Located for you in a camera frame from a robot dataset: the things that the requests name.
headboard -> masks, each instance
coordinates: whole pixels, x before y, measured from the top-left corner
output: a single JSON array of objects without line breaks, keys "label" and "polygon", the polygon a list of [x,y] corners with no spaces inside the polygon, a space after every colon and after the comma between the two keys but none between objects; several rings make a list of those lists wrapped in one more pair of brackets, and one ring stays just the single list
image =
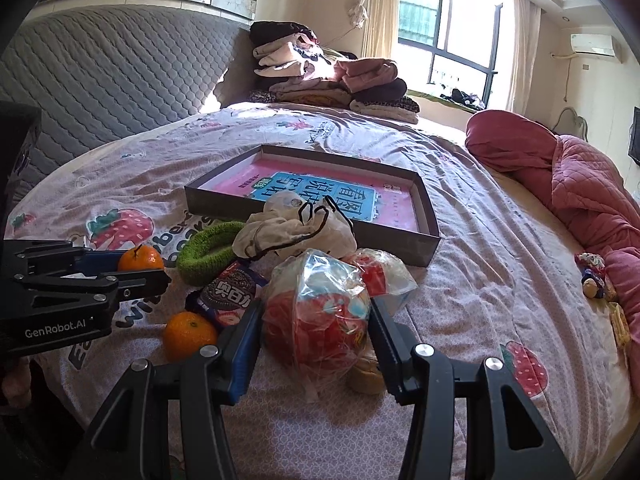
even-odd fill
[{"label": "headboard", "polygon": [[223,107],[244,100],[253,68],[247,26],[192,10],[95,6],[23,23],[0,58],[0,99],[42,108],[42,133],[15,200],[92,148],[198,113],[212,93]]}]

curtain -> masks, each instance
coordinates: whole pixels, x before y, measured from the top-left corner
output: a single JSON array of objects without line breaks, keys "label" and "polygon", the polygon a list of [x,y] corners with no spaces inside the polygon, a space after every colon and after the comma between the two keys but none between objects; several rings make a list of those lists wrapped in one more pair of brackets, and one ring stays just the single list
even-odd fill
[{"label": "curtain", "polygon": [[363,57],[391,57],[398,41],[398,0],[355,0],[351,25],[364,26]]},{"label": "curtain", "polygon": [[524,115],[538,52],[542,10],[529,0],[513,0],[515,45],[507,110]]}]

cardboard box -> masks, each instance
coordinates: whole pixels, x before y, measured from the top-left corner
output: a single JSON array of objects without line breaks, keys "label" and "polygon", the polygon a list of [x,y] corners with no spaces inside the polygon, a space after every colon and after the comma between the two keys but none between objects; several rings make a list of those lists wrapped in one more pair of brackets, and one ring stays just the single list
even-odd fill
[{"label": "cardboard box", "polygon": [[[288,180],[282,180],[283,171],[290,172]],[[280,180],[274,181],[276,174]],[[265,197],[292,180],[311,188],[311,194],[303,197],[312,202],[328,190],[334,193],[353,221],[358,247],[387,251],[410,266],[429,265],[440,231],[420,175],[372,160],[265,144],[187,184],[187,204],[194,214],[246,221],[264,208],[263,200],[247,195]],[[364,191],[372,188],[377,195],[376,216],[363,221],[358,218],[370,218],[370,211],[362,210],[364,202],[354,198],[364,197]]]}]

television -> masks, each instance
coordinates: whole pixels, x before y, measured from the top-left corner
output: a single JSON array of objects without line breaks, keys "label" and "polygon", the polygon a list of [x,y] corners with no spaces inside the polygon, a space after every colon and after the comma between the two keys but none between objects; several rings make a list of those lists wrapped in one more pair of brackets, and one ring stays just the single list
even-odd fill
[{"label": "television", "polygon": [[640,166],[640,108],[638,107],[634,111],[634,123],[631,126],[629,156]]}]

orange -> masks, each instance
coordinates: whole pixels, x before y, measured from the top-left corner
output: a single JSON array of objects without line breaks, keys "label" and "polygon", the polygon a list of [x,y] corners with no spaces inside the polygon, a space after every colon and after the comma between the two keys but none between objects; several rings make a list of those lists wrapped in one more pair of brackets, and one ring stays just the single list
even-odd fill
[{"label": "orange", "polygon": [[218,333],[206,319],[193,312],[180,312],[166,324],[162,333],[164,354],[171,363],[182,361],[204,345],[215,345]]},{"label": "orange", "polygon": [[139,245],[129,249],[118,261],[118,270],[164,269],[162,256],[153,247]]}]

